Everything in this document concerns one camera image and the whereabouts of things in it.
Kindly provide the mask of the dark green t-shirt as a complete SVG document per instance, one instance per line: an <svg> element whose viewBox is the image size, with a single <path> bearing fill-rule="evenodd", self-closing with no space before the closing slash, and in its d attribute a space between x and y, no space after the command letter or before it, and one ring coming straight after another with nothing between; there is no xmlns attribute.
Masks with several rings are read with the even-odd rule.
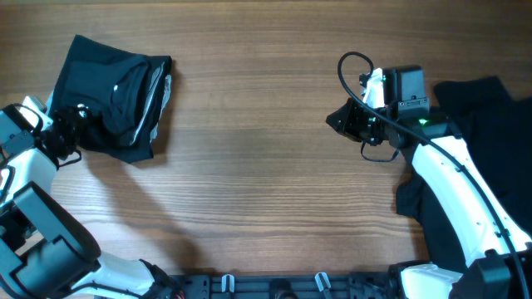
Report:
<svg viewBox="0 0 532 299"><path fill-rule="evenodd" d="M149 62L141 55L102 64L74 61L66 78L64 105L85 105L98 119L114 147L131 146L140 124L151 83Z"/></svg>

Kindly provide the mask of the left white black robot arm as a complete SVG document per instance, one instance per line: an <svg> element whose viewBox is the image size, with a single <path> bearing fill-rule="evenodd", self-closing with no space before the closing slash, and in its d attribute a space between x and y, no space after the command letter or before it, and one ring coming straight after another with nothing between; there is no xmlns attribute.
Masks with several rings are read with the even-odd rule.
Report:
<svg viewBox="0 0 532 299"><path fill-rule="evenodd" d="M1 111L1 287L13 298L181 298L182 286L144 260L101 251L49 192L92 120L84 105L47 117L11 104Z"/></svg>

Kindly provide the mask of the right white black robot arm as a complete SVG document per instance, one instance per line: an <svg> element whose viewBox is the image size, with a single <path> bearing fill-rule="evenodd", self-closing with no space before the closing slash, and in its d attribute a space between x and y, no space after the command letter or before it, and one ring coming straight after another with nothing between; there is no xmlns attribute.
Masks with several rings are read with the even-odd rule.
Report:
<svg viewBox="0 0 532 299"><path fill-rule="evenodd" d="M399 213L423 227L430 258L389 268L391 298L528 298L531 236L505 211L450 116L434 111L419 66L371 67L327 118L361 146L388 142L412 167Z"/></svg>

